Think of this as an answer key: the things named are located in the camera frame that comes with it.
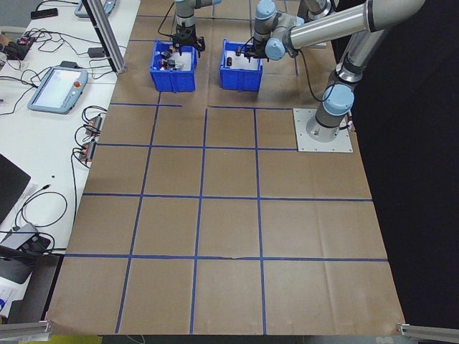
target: blue storage crate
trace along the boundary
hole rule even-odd
[[[194,69],[198,63],[197,54],[193,47],[183,47],[182,52],[191,52],[191,70],[160,70],[161,53],[171,46],[170,42],[156,40],[151,54],[150,75],[156,89],[162,92],[192,92],[194,84]]]
[[[220,62],[220,86],[226,90],[258,91],[263,74],[263,61],[254,59],[257,63],[256,70],[238,69],[227,67],[227,52],[233,52],[244,43],[228,42],[223,39],[222,60]]]

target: white table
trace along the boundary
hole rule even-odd
[[[139,5],[140,0],[118,0],[116,8],[109,17],[113,32],[120,46],[127,47]],[[36,19],[30,23],[27,30],[45,28],[48,31],[58,31],[98,41],[90,20],[77,18],[73,13],[74,6],[58,6],[58,9],[59,16]],[[68,38],[68,40],[78,52],[85,52],[88,47],[100,46],[100,44],[92,44],[71,38]],[[32,47],[23,62],[23,69],[27,67],[38,72],[46,67],[58,65],[63,60],[77,62],[83,67],[89,64],[89,57],[78,57],[68,46],[63,46],[53,53],[40,52],[37,49],[38,46],[38,44],[35,44]],[[104,68],[102,70],[106,72],[110,69]],[[14,77],[19,77],[21,73],[9,65],[6,65],[0,71],[0,75]],[[26,193],[30,195],[42,186],[51,184],[47,191],[60,192],[67,199],[68,209],[64,217],[56,224],[43,229],[44,232],[51,234],[55,238],[56,247],[66,247],[72,231],[75,196],[70,154],[72,148],[76,146],[74,133],[77,128],[84,124],[81,112],[89,105],[108,108],[115,83],[115,73],[110,73],[97,80],[90,78],[76,106],[67,115],[42,113],[27,109],[27,103],[34,94],[34,90],[30,90],[17,105],[14,114],[0,116],[0,153],[32,177],[29,186],[33,184],[37,186],[35,190],[28,188]],[[12,110],[14,103],[28,88],[29,86],[22,85],[20,82],[0,80],[0,98],[5,100],[0,104],[0,113]],[[89,110],[87,115],[88,117],[93,117],[99,112]],[[80,142],[83,137],[85,137],[84,130],[81,130],[78,135]],[[86,183],[88,169],[81,166],[77,161],[75,161],[74,166],[77,200],[79,201]],[[0,226],[0,230],[8,231],[11,229],[14,225],[15,210],[18,210],[23,202],[24,197],[7,216]],[[27,218],[36,224],[47,224],[59,217],[63,207],[64,201],[59,196],[41,196],[27,207]],[[28,281],[18,285],[0,277],[0,285],[16,289],[16,293],[9,298],[0,315],[8,315],[11,301],[23,298]]]

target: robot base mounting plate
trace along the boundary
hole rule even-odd
[[[316,114],[316,111],[317,109],[293,109],[298,152],[353,153],[347,129],[340,130],[335,139],[327,143],[318,142],[309,136],[306,132],[306,123]],[[346,121],[343,120],[341,126],[345,125]]]

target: blue tape grid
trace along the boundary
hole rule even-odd
[[[132,259],[190,259],[194,262],[193,267],[193,280],[192,280],[192,291],[191,291],[191,314],[190,314],[190,323],[189,323],[189,333],[194,333],[194,313],[195,313],[195,304],[196,304],[196,294],[197,294],[197,272],[199,268],[199,261],[201,260],[243,260],[243,261],[259,261],[260,262],[260,285],[261,285],[261,308],[262,308],[262,330],[263,334],[267,334],[267,318],[266,318],[266,300],[265,300],[265,276],[264,276],[264,262],[266,261],[295,261],[295,262],[388,262],[387,259],[383,258],[323,258],[323,257],[265,257],[263,254],[263,244],[262,244],[262,212],[261,212],[261,202],[262,201],[348,201],[348,202],[372,202],[371,199],[318,199],[318,198],[289,198],[289,197],[263,197],[261,196],[260,191],[260,162],[259,162],[259,151],[297,151],[296,148],[260,148],[258,147],[258,136],[257,136],[257,109],[266,109],[261,107],[214,107],[214,108],[249,108],[253,111],[253,120],[255,128],[255,146],[254,147],[214,147],[207,146],[207,123],[208,123],[208,109],[204,114],[204,134],[202,139],[202,145],[195,146],[184,146],[184,145],[155,145],[154,134],[156,129],[156,122],[158,120],[158,112],[161,106],[180,106],[180,105],[159,105],[161,101],[161,92],[158,95],[158,104],[144,104],[143,106],[156,107],[154,115],[153,129],[151,131],[150,142],[148,145],[131,145],[131,144],[117,144],[117,143],[101,143],[100,145],[119,147],[119,146],[130,146],[130,147],[142,147],[148,148],[148,157],[145,166],[145,172],[143,175],[143,183],[140,193],[84,193],[84,196],[117,196],[117,197],[138,197],[138,208],[136,214],[136,220],[133,229],[133,236],[131,239],[131,247],[129,254],[66,254],[67,257],[80,257],[80,258],[123,258],[127,259],[126,275],[123,284],[123,292],[120,301],[120,307],[118,311],[118,319],[116,324],[115,333],[119,333],[121,319],[123,316],[124,302],[126,299],[126,291],[128,287],[129,274],[131,269]],[[129,104],[129,103],[116,103],[114,105],[125,105],[125,106],[139,106],[139,104]],[[285,108],[270,108],[271,110],[291,110]],[[151,156],[153,155],[153,148],[183,148],[183,149],[202,149],[202,165],[201,165],[201,179],[199,187],[199,195],[167,195],[167,194],[148,194],[145,193],[146,186],[146,177],[148,174],[148,167],[150,163]],[[256,169],[256,183],[257,183],[257,196],[205,196],[203,194],[204,189],[204,173],[205,173],[205,156],[206,150],[209,149],[235,149],[235,150],[251,150],[255,152],[255,169]],[[141,213],[141,207],[144,198],[175,198],[175,199],[198,199],[198,214],[197,214],[197,230],[196,230],[196,239],[194,245],[194,255],[193,256],[168,256],[168,255],[147,255],[147,254],[134,254],[134,244],[136,240],[136,232],[138,227],[138,222]],[[259,237],[259,246],[260,246],[260,256],[259,257],[214,257],[214,256],[200,256],[199,255],[199,231],[201,226],[201,209],[202,209],[202,200],[203,199],[232,199],[232,200],[253,200],[257,202],[257,218],[258,218],[258,237]]]
[[[160,102],[161,102],[161,92],[158,95],[158,103],[160,103]],[[151,129],[150,145],[153,144],[153,138],[155,136],[156,121],[158,120],[158,111],[159,111],[159,106],[156,107],[156,111],[155,111],[155,115],[154,115],[154,119],[153,119],[153,128]],[[139,197],[139,200],[138,200],[136,220],[134,222],[134,230],[133,230],[132,239],[131,239],[131,248],[129,249],[128,264],[127,264],[127,267],[126,267],[126,275],[124,277],[123,293],[121,295],[120,309],[118,311],[118,319],[116,321],[115,333],[118,333],[119,330],[120,330],[121,318],[123,316],[124,299],[126,298],[126,290],[127,290],[127,287],[128,287],[129,272],[131,270],[132,254],[133,254],[133,250],[134,250],[134,244],[136,242],[136,233],[137,233],[138,220],[140,218],[142,202],[143,202],[143,192],[145,191],[146,177],[148,175],[148,165],[150,163],[152,150],[153,150],[152,147],[150,147],[148,149],[148,155],[147,155],[146,164],[145,164],[145,172],[143,173],[142,189],[141,189],[141,194],[140,194],[140,197]]]

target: phone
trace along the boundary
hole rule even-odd
[[[42,9],[40,11],[30,12],[30,19],[47,18],[49,16],[57,16],[57,15],[58,15],[57,8]]]

